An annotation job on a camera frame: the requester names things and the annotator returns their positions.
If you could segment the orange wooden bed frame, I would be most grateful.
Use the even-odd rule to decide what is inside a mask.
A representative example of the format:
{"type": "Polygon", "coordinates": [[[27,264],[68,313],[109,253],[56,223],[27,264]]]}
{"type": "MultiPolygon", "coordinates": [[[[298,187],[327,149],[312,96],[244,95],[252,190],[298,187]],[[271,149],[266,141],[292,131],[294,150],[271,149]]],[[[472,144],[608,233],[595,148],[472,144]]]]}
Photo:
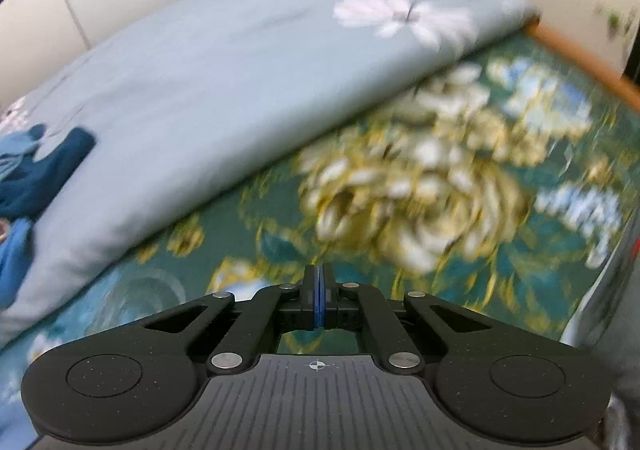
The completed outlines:
{"type": "Polygon", "coordinates": [[[543,25],[540,21],[532,22],[523,29],[524,33],[555,54],[561,55],[573,62],[577,67],[586,71],[591,77],[603,84],[635,111],[639,110],[639,88],[623,74],[617,73],[605,62],[590,53],[577,42],[567,39],[563,34],[543,25]]]}

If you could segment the bright blue garment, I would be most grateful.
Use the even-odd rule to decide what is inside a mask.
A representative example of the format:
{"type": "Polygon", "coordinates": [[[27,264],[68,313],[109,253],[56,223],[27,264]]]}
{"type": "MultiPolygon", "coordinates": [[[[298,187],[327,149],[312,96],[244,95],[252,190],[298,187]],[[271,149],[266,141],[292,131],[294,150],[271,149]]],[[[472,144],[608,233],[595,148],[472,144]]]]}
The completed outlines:
{"type": "Polygon", "coordinates": [[[15,301],[33,259],[32,221],[29,218],[17,218],[1,241],[2,311],[15,301]]]}

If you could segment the dark blue garment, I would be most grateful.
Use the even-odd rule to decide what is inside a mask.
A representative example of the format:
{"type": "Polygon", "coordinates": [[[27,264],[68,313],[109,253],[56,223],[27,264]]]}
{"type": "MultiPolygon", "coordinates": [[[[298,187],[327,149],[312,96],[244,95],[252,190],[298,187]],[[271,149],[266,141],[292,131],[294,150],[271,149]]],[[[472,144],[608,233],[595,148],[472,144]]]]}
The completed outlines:
{"type": "Polygon", "coordinates": [[[1,216],[37,218],[58,195],[85,160],[96,139],[75,127],[49,155],[35,161],[25,155],[16,169],[1,180],[1,216]]]}

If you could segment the green floral bed blanket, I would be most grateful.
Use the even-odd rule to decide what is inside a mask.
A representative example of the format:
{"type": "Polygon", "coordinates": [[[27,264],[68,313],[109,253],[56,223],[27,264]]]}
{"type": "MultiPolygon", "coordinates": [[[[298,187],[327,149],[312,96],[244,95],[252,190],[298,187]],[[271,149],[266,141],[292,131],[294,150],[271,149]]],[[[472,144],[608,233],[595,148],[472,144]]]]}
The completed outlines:
{"type": "Polygon", "coordinates": [[[639,396],[639,105],[533,36],[436,74],[150,236],[1,353],[1,444],[36,440],[20,385],[48,350],[312,264],[423,291],[592,349],[614,374],[605,443],[639,396]]]}

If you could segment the grey daisy quilt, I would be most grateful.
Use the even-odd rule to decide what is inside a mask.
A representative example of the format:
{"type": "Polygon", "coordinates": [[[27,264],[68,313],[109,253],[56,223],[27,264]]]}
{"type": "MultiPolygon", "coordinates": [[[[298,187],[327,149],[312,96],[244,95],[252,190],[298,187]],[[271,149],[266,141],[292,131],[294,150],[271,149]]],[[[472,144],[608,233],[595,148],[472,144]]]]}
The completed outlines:
{"type": "Polygon", "coordinates": [[[529,0],[181,0],[18,102],[43,155],[96,141],[36,220],[9,343],[135,244],[536,16],[529,0]]]}

